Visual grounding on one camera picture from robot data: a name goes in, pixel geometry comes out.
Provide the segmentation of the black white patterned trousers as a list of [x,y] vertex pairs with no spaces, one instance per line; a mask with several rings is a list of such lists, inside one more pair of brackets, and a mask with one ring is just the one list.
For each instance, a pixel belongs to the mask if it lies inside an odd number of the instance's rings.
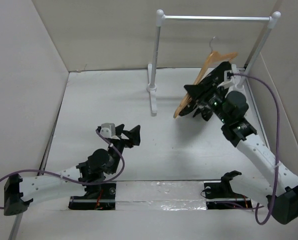
[[193,118],[201,115],[202,119],[208,122],[215,110],[214,103],[207,103],[207,101],[199,99],[199,100],[192,100],[189,95],[185,95],[185,97],[181,100],[178,106],[178,116],[184,117],[193,113]]

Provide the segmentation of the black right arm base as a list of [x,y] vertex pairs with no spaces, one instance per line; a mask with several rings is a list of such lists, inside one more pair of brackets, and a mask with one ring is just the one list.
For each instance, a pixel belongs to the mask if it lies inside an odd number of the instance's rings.
[[233,192],[230,181],[241,175],[234,170],[225,173],[220,180],[207,180],[203,182],[204,189],[200,195],[206,200],[208,210],[253,210],[251,200],[242,195]]

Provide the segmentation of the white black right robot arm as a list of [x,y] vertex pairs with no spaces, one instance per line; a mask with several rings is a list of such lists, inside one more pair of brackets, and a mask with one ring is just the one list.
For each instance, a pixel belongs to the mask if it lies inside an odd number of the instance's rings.
[[224,137],[259,170],[266,182],[233,170],[221,177],[220,191],[226,197],[244,195],[268,209],[268,216],[286,225],[298,217],[298,176],[265,145],[245,115],[247,98],[235,90],[233,65],[228,61],[214,68],[200,83],[186,84],[191,107],[208,121],[216,115]]

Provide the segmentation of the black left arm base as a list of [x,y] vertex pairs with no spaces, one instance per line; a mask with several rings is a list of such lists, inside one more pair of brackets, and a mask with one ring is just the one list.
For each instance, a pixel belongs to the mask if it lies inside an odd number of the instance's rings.
[[75,211],[111,211],[116,209],[116,182],[95,186],[95,192],[71,196],[68,208]]

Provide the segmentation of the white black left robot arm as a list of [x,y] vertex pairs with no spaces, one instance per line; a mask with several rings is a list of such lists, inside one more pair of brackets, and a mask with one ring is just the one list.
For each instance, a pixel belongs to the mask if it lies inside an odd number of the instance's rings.
[[117,178],[122,174],[126,165],[122,153],[125,148],[140,145],[140,131],[140,125],[126,130],[124,124],[103,123],[95,132],[108,146],[95,150],[86,161],[57,173],[45,171],[34,177],[11,174],[4,185],[4,216],[18,215],[31,205],[64,197],[99,197],[102,186],[112,182],[106,177]]

